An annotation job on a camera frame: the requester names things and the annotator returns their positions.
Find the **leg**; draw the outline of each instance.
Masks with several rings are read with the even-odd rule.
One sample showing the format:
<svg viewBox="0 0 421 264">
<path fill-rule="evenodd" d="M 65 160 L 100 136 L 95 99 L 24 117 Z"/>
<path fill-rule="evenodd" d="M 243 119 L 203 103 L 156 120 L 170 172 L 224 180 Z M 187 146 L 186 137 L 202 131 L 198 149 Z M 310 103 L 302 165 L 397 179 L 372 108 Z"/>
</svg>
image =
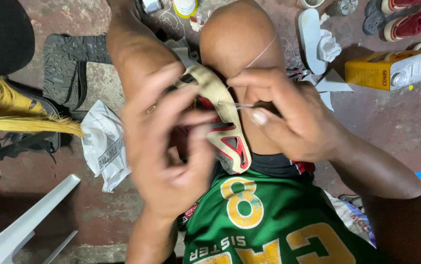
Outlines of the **leg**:
<svg viewBox="0 0 421 264">
<path fill-rule="evenodd" d="M 240 0 L 221 7 L 214 11 L 202 29 L 202 63 L 224 78 L 232 77 L 261 54 L 274 39 L 275 33 L 271 19 L 253 0 Z M 285 72 L 284 53 L 278 37 L 251 67 L 277 67 Z M 234 90 L 237 101 L 243 101 L 246 90 L 247 88 Z M 246 115 L 242 115 L 242 126 L 253 153 L 281 153 L 279 147 Z"/>
<path fill-rule="evenodd" d="M 133 15 L 137 14 L 133 0 L 109 2 L 112 19 L 106 44 L 129 100 L 148 74 L 179 59 Z"/>
</svg>

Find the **green jersey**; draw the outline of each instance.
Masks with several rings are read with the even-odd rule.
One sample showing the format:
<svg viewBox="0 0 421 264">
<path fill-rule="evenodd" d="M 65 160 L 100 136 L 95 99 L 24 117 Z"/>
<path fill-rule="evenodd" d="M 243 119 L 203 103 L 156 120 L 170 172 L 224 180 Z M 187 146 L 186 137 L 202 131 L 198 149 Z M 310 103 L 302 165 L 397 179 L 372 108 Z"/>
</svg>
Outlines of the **green jersey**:
<svg viewBox="0 0 421 264">
<path fill-rule="evenodd" d="M 188 211 L 183 263 L 383 263 L 311 183 L 221 174 Z"/>
</svg>

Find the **hand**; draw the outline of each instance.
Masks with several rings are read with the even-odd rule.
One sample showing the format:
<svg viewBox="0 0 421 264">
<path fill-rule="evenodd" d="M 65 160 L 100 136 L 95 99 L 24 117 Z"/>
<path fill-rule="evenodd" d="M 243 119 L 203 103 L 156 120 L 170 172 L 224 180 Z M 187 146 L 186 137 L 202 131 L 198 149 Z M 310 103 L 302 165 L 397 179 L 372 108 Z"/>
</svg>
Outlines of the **hand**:
<svg viewBox="0 0 421 264">
<path fill-rule="evenodd" d="M 195 98 L 198 86 L 188 85 L 161 97 L 181 74 L 177 63 L 150 74 L 122 115 L 127 160 L 145 210 L 170 221 L 207 191 L 215 157 L 206 138 L 210 126 L 198 125 L 189 136 L 188 163 L 171 165 L 167 159 L 169 134 L 174 126 L 208 123 L 216 117 L 215 113 L 197 110 L 183 112 Z M 147 114 L 155 104 L 157 108 Z"/>
<path fill-rule="evenodd" d="M 337 159 L 349 132 L 333 117 L 309 82 L 295 85 L 276 69 L 245 69 L 227 81 L 247 87 L 245 102 L 272 101 L 282 114 L 266 109 L 244 109 L 263 133 L 278 143 L 292 160 L 317 162 Z"/>
</svg>

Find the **glue can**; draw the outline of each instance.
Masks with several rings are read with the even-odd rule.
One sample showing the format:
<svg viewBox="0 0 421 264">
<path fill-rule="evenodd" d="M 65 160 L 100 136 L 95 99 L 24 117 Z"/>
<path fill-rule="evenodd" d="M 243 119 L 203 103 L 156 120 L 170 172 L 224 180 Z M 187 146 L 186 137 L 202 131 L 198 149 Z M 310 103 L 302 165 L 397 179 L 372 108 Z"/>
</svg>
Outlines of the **glue can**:
<svg viewBox="0 0 421 264">
<path fill-rule="evenodd" d="M 392 91 L 421 81 L 421 50 L 375 52 L 345 68 L 347 83 Z"/>
</svg>

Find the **white chair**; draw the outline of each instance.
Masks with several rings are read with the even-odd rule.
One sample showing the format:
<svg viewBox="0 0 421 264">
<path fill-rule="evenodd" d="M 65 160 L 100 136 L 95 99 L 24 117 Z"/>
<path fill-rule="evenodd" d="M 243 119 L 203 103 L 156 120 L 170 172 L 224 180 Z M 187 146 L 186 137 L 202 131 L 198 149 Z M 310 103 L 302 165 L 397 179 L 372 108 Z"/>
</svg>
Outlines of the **white chair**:
<svg viewBox="0 0 421 264">
<path fill-rule="evenodd" d="M 33 229 L 35 229 L 35 227 L 79 182 L 79 177 L 73 174 L 69 175 L 69 177 L 50 191 L 49 194 L 44 196 L 19 219 L 15 220 L 12 225 L 0 232 L 0 264 L 13 264 L 12 257 L 34 236 L 35 233 L 33 232 Z"/>
</svg>

